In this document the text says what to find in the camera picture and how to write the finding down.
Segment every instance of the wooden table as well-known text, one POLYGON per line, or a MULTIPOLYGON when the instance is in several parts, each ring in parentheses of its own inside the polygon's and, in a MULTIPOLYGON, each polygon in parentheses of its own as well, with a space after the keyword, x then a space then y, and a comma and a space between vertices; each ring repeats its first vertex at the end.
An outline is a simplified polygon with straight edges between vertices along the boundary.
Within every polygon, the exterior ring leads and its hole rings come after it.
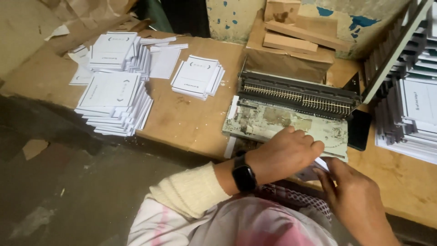
MULTIPOLYGON (((142 31, 142 36, 164 38, 172 34, 142 31)), ((212 39, 179 37, 175 43, 189 43, 180 60, 193 54, 218 59, 226 73, 215 97, 205 102, 171 91, 170 81, 151 79, 148 93, 155 100, 144 130, 137 135, 209 157, 223 159, 228 138, 221 133, 231 98, 236 93, 237 73, 241 69, 243 46, 212 39)), ((49 47, 41 48, 12 74, 3 78, 2 95, 20 95, 76 107, 84 91, 69 86, 77 65, 56 56, 49 47)), ((359 70, 359 64, 336 60, 328 71, 328 83, 344 85, 359 70)), ((437 228, 437 165, 375 147, 372 126, 364 152, 348 149, 349 164, 371 177, 381 188, 386 211, 437 228)))

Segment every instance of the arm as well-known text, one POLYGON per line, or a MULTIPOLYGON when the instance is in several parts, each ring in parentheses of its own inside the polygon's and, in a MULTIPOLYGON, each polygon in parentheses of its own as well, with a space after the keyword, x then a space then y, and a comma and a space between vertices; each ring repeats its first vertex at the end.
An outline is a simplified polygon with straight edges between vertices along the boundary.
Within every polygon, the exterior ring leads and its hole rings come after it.
POLYGON ((363 246, 400 246, 385 217, 378 185, 337 158, 325 158, 337 187, 315 169, 328 203, 339 221, 363 246))
MULTIPOLYGON (((266 184, 307 167, 323 149, 322 142, 315 142, 302 130, 286 127, 260 148, 247 152, 246 162, 258 184, 266 184)), ((128 245, 187 245, 190 233, 213 217, 215 205, 239 192, 233 167, 233 160, 208 163, 150 187, 131 227, 128 245)))

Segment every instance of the wall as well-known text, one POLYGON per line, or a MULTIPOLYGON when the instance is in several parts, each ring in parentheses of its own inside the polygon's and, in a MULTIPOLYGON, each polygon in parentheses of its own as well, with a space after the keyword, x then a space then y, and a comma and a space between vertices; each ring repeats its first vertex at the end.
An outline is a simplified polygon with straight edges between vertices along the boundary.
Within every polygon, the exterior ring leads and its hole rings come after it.
POLYGON ((0 0, 0 78, 18 67, 62 23, 37 0, 0 0))
MULTIPOLYGON (((246 43, 256 12, 265 0, 206 0, 211 37, 246 43)), ((409 0, 302 0, 299 15, 338 20, 337 37, 354 42, 342 58, 368 55, 372 41, 392 22, 409 0)))

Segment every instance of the hand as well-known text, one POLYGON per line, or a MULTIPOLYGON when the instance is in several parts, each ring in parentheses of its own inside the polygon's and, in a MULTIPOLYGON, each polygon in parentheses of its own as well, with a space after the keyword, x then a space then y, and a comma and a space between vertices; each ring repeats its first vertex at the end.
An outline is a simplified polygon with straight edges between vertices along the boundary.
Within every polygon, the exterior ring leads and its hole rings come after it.
POLYGON ((399 246, 385 217, 379 187, 375 181, 337 158, 324 158, 329 174, 315 169, 338 220, 363 245, 399 246))
MULTIPOLYGON (((247 152, 245 158, 260 185, 287 178, 309 166, 324 148, 321 141, 315 142, 304 131, 286 127, 258 149, 247 152)), ((218 183, 228 195, 238 193, 232 177, 233 167, 234 160, 214 165, 218 183)))

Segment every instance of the blue paint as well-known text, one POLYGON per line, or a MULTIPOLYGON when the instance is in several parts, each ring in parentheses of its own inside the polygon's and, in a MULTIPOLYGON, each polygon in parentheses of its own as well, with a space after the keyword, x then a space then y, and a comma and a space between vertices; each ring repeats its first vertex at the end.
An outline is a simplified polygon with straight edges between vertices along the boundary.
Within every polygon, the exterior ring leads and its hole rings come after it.
POLYGON ((322 7, 317 7, 317 10, 319 11, 320 16, 330 16, 334 13, 334 11, 322 7))
POLYGON ((373 24, 375 24, 376 22, 379 22, 381 20, 373 20, 373 19, 369 19, 367 17, 364 16, 355 16, 355 15, 349 15, 350 17, 352 17, 352 24, 349 26, 349 30, 352 31, 355 28, 357 28, 357 26, 361 26, 361 27, 367 27, 367 26, 371 26, 373 24))

